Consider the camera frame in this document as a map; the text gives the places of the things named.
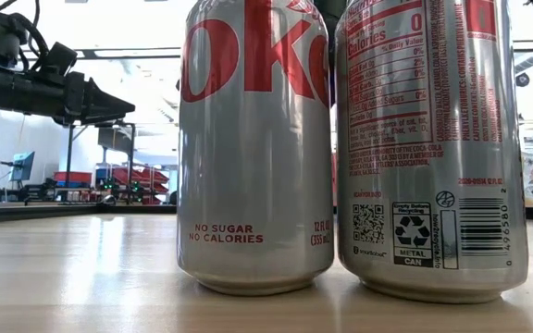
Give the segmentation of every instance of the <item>recycle logo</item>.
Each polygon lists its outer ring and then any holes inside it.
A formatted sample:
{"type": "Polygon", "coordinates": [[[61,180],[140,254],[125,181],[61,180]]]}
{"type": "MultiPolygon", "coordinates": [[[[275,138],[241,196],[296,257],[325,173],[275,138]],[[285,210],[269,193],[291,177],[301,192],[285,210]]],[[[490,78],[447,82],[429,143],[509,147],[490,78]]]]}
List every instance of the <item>recycle logo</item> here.
{"type": "Polygon", "coordinates": [[[425,246],[431,233],[425,221],[420,216],[405,216],[400,220],[400,226],[396,227],[395,233],[401,245],[425,246]]]}

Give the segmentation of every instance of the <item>desk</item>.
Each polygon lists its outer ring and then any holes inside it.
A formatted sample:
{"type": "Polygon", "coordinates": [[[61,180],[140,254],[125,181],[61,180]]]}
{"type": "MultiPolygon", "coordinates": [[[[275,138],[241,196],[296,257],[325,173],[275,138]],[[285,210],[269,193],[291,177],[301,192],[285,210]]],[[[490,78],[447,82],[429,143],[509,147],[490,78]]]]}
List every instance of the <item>desk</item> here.
{"type": "Polygon", "coordinates": [[[216,294],[176,263],[174,216],[73,216],[0,223],[2,332],[533,332],[530,276],[480,305],[376,294],[335,265],[306,290],[216,294]]]}

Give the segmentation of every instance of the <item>qr code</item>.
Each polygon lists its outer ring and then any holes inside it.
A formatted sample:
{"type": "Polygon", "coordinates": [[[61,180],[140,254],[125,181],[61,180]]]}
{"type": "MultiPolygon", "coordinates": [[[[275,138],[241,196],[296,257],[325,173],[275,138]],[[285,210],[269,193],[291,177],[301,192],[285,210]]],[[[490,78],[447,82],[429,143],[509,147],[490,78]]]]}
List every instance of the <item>qr code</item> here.
{"type": "Polygon", "coordinates": [[[383,205],[353,205],[353,239],[374,244],[384,243],[383,205]]]}

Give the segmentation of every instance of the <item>can bottom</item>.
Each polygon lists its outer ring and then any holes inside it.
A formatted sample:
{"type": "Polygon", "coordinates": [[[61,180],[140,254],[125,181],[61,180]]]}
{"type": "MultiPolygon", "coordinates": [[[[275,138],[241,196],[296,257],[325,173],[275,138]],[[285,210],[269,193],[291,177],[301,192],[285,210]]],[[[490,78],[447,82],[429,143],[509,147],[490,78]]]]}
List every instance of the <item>can bottom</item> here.
{"type": "Polygon", "coordinates": [[[239,284],[197,279],[205,287],[228,295],[234,296],[267,296],[306,288],[312,284],[314,277],[297,279],[294,281],[281,281],[260,284],[239,284]]]}
{"type": "Polygon", "coordinates": [[[421,302],[450,304],[475,304],[490,302],[501,297],[500,291],[461,291],[461,290],[413,290],[387,285],[372,280],[361,280],[368,288],[386,295],[421,302]]]}

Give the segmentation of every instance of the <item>aluminum can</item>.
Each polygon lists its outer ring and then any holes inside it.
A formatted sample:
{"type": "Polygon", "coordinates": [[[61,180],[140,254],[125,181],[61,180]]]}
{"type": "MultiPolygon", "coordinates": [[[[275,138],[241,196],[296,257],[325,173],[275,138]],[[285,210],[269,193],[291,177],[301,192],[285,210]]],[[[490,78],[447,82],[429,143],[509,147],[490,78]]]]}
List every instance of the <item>aluminum can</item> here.
{"type": "Polygon", "coordinates": [[[202,0],[187,32],[179,265],[228,294],[305,287],[334,259],[322,18],[305,0],[202,0]]]}
{"type": "Polygon", "coordinates": [[[353,0],[336,37],[342,263],[429,302],[523,283],[507,1],[353,0]]]}

